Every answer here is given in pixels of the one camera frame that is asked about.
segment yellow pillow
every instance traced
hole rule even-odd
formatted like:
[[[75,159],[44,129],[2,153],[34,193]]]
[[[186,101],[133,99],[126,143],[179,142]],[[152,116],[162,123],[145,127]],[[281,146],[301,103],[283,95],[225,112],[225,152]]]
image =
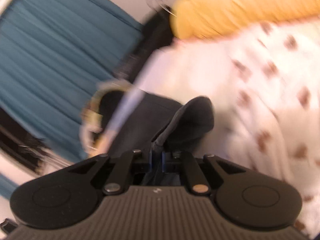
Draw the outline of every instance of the yellow pillow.
[[[258,21],[281,22],[320,14],[320,0],[178,0],[171,17],[180,39],[228,35]]]

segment brown polka dot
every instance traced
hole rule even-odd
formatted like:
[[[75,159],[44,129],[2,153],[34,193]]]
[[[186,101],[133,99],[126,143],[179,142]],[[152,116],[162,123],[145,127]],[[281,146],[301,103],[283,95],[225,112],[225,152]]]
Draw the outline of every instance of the brown polka dot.
[[[244,71],[247,67],[243,65],[239,60],[233,60],[232,63],[238,68],[240,71]]]
[[[301,88],[297,93],[297,98],[304,109],[309,108],[311,93],[307,87]]]
[[[252,75],[252,71],[238,60],[233,60],[233,64],[239,71],[239,78],[241,78],[245,83],[247,83],[247,81]]]
[[[266,46],[264,45],[264,43],[263,43],[261,40],[258,39],[258,42],[259,42],[263,47],[266,48]]]
[[[304,202],[310,202],[314,199],[315,197],[314,196],[305,196],[303,197],[303,201]]]
[[[238,106],[248,107],[251,102],[251,97],[243,90],[239,92]]]
[[[262,71],[267,76],[267,78],[276,76],[279,72],[277,66],[272,61],[269,61]]]
[[[305,144],[301,144],[298,146],[294,157],[296,159],[306,159],[308,154],[308,147]]]
[[[269,35],[269,34],[271,33],[272,27],[271,27],[271,24],[270,24],[270,23],[268,23],[268,22],[262,22],[262,23],[260,23],[260,26],[261,26],[262,30],[264,31],[264,33],[265,33],[266,35]]]
[[[262,153],[266,153],[266,142],[271,139],[271,135],[267,131],[263,131],[257,136],[257,143],[259,147],[259,151]]]
[[[298,48],[297,41],[292,35],[288,35],[287,39],[284,41],[284,46],[288,50],[296,50]]]
[[[306,228],[304,223],[301,223],[299,220],[296,220],[294,223],[294,227],[297,228],[297,230],[302,231]]]

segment black plastic part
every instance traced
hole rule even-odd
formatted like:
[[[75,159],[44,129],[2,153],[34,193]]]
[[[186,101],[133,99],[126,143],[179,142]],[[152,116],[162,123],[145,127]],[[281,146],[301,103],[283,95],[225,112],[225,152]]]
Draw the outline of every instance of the black plastic part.
[[[18,222],[39,229],[71,226],[96,209],[101,201],[92,184],[108,157],[96,156],[18,187],[10,207]]]
[[[146,22],[142,29],[144,38],[114,70],[116,78],[123,78],[133,83],[153,51],[171,44],[173,33],[169,16],[168,12],[161,9]]]
[[[18,227],[17,223],[13,220],[6,218],[1,224],[0,228],[2,232],[4,232],[6,235],[10,234],[13,230],[15,230]]]
[[[176,153],[164,152],[163,172],[165,173],[180,173],[182,172],[182,163],[180,157]],[[198,164],[202,164],[202,159],[195,159]]]
[[[209,195],[211,193],[210,185],[193,155],[190,152],[182,152],[180,159],[185,186],[194,195]]]
[[[277,230],[292,225],[299,215],[301,197],[289,184],[219,157],[204,157],[204,162],[223,180],[214,201],[221,214],[234,223],[255,230]]]
[[[138,154],[134,158],[134,162],[132,165],[132,173],[147,173],[150,171],[151,163],[149,160],[149,153],[148,152],[142,152],[141,154]],[[111,158],[110,163],[115,165],[119,161],[120,157],[118,158]]]
[[[106,196],[90,217],[71,227],[19,226],[7,240],[308,240],[294,227],[258,231],[223,217],[207,197],[185,187],[130,186]]]
[[[132,177],[132,162],[135,157],[141,157],[140,150],[128,151],[118,158],[116,165],[110,173],[102,191],[105,195],[119,195],[123,193],[130,183]]]

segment teal fabric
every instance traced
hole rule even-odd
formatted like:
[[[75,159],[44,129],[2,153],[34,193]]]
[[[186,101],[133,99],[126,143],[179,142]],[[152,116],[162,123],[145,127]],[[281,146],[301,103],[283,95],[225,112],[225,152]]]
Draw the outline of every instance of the teal fabric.
[[[81,109],[140,27],[109,0],[14,0],[0,19],[0,106],[57,154],[84,159]]]
[[[14,190],[18,187],[13,181],[0,173],[0,195],[6,199],[10,199]]]

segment black cloth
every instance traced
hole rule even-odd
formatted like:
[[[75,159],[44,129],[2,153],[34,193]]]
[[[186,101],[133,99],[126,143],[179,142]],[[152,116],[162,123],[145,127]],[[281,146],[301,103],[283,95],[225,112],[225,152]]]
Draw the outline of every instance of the black cloth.
[[[114,99],[115,95],[119,97],[119,93],[107,93],[101,101],[103,129],[111,117],[110,107],[113,108],[110,104],[104,104],[110,102],[108,98]],[[119,157],[128,150],[149,152],[150,148],[160,153],[164,146],[168,150],[192,152],[213,125],[212,104],[206,97],[194,98],[183,106],[175,100],[145,93],[120,129],[108,155]]]

